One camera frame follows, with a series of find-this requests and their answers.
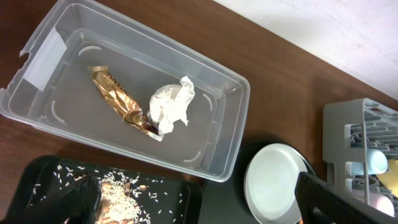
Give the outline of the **white tissue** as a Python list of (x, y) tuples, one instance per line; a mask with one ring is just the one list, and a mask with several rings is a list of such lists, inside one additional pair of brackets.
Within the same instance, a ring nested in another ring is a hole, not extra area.
[(156, 90), (150, 98), (147, 115), (160, 137), (171, 133), (176, 121), (188, 126), (187, 109), (194, 97), (194, 84), (187, 76), (181, 78), (179, 85), (166, 85)]

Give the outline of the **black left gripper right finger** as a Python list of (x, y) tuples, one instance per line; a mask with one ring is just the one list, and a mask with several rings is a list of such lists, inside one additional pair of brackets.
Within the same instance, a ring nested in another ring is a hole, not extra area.
[(397, 224), (397, 219), (335, 190), (308, 172), (298, 175), (295, 198), (304, 224)]

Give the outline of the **blue cup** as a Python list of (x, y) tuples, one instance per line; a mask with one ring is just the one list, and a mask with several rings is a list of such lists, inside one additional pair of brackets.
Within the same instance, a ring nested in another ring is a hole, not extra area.
[[(388, 168), (386, 156), (378, 149), (368, 149), (366, 151), (366, 159), (369, 175), (383, 174)], [(351, 165), (351, 174), (364, 175), (364, 166), (362, 163), (353, 162)]]

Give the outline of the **yellow bowl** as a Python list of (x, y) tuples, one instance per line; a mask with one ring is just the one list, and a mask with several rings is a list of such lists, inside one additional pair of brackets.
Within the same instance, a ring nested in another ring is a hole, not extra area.
[(397, 160), (388, 160), (388, 170), (383, 174), (377, 175), (378, 179), (384, 184), (384, 186), (391, 190), (392, 193), (397, 196)]

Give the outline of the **food scraps and shells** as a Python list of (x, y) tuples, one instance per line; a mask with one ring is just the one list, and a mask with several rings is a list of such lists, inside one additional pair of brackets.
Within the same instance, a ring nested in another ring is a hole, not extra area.
[(187, 218), (190, 189), (184, 182), (65, 161), (44, 166), (28, 206), (86, 175), (96, 177), (101, 186), (103, 207), (96, 223), (183, 223)]

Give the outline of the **gold foil wrapper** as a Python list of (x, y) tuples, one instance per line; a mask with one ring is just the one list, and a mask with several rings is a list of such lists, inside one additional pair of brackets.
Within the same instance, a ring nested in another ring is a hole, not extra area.
[(158, 129), (150, 123), (138, 102), (109, 72), (106, 65), (92, 66), (89, 68), (92, 79), (101, 93), (101, 96), (122, 119), (159, 142), (163, 140), (159, 136)]

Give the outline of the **pink cup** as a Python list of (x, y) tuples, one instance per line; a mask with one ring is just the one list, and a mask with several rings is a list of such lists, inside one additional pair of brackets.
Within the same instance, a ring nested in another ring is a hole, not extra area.
[[(353, 197), (358, 200), (365, 202), (365, 196), (363, 190), (352, 190)], [(373, 208), (383, 212), (387, 215), (394, 217), (395, 209), (391, 200), (385, 195), (379, 193), (369, 193), (369, 205)]]

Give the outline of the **grey round plate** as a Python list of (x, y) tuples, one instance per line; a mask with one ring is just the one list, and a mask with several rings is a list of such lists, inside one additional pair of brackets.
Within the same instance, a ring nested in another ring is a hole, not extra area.
[(299, 173), (306, 171), (299, 153), (286, 144), (270, 144), (256, 153), (246, 169), (244, 195), (258, 223), (299, 222), (295, 186)]

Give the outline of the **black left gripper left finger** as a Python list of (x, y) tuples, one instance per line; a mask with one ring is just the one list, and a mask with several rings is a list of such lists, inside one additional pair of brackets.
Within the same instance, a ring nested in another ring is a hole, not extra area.
[(99, 180), (86, 175), (24, 212), (1, 220), (1, 223), (94, 223), (100, 202)]

